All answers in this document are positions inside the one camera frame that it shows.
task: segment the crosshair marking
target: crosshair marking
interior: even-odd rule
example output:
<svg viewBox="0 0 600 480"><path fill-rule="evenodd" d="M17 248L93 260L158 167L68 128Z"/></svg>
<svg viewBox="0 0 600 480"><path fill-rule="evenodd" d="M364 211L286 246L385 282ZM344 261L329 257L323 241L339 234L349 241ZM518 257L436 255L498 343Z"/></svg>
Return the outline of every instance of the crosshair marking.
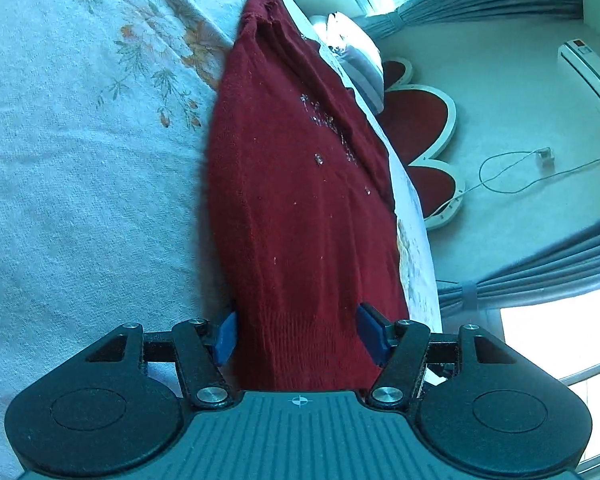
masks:
<svg viewBox="0 0 600 480"><path fill-rule="evenodd" d="M302 408L305 404L313 401L307 399L306 397L303 397L302 395L298 395L291 399L289 402L294 403L298 408Z"/></svg>

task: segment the white pillow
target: white pillow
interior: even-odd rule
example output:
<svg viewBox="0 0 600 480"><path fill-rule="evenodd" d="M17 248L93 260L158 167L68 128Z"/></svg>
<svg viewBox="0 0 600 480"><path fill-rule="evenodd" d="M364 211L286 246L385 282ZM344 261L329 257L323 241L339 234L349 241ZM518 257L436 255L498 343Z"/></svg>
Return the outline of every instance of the white pillow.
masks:
<svg viewBox="0 0 600 480"><path fill-rule="evenodd" d="M378 115L384 109L384 77L376 44L341 12L329 15L326 29L326 44L371 112Z"/></svg>
<svg viewBox="0 0 600 480"><path fill-rule="evenodd" d="M325 16L312 16L309 22L314 26L315 33L318 38L324 43L327 43L327 18Z"/></svg>

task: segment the bed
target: bed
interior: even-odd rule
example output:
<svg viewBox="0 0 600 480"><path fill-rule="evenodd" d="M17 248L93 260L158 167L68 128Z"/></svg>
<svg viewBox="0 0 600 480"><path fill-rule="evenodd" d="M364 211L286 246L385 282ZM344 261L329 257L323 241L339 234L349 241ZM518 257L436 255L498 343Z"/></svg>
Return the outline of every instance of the bed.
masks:
<svg viewBox="0 0 600 480"><path fill-rule="evenodd" d="M205 150L244 3L0 0L0 480L21 471L2 428L20 390L122 322L169 330L228 303ZM389 152L410 317L441 332L418 197L356 102Z"/></svg>

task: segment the red sweater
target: red sweater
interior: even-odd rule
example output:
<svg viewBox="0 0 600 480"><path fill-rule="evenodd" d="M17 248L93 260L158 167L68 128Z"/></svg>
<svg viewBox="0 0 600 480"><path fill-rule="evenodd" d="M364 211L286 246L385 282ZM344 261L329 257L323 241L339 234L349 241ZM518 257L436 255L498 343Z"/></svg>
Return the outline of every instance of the red sweater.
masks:
<svg viewBox="0 0 600 480"><path fill-rule="evenodd" d="M366 301L408 316L388 154L282 0L247 0L214 109L208 206L251 390L368 388Z"/></svg>

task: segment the metal screw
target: metal screw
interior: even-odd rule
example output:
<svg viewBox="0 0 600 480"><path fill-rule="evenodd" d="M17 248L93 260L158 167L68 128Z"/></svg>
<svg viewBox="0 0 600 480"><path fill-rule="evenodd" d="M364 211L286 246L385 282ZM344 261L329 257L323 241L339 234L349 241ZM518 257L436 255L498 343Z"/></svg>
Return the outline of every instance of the metal screw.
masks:
<svg viewBox="0 0 600 480"><path fill-rule="evenodd" d="M398 388L382 386L381 388L376 388L371 396L383 404L395 404L402 399L403 394Z"/></svg>
<svg viewBox="0 0 600 480"><path fill-rule="evenodd" d="M226 390L224 388L219 388L218 386L208 386L196 393L196 397L207 404L219 404L228 396L229 394Z"/></svg>

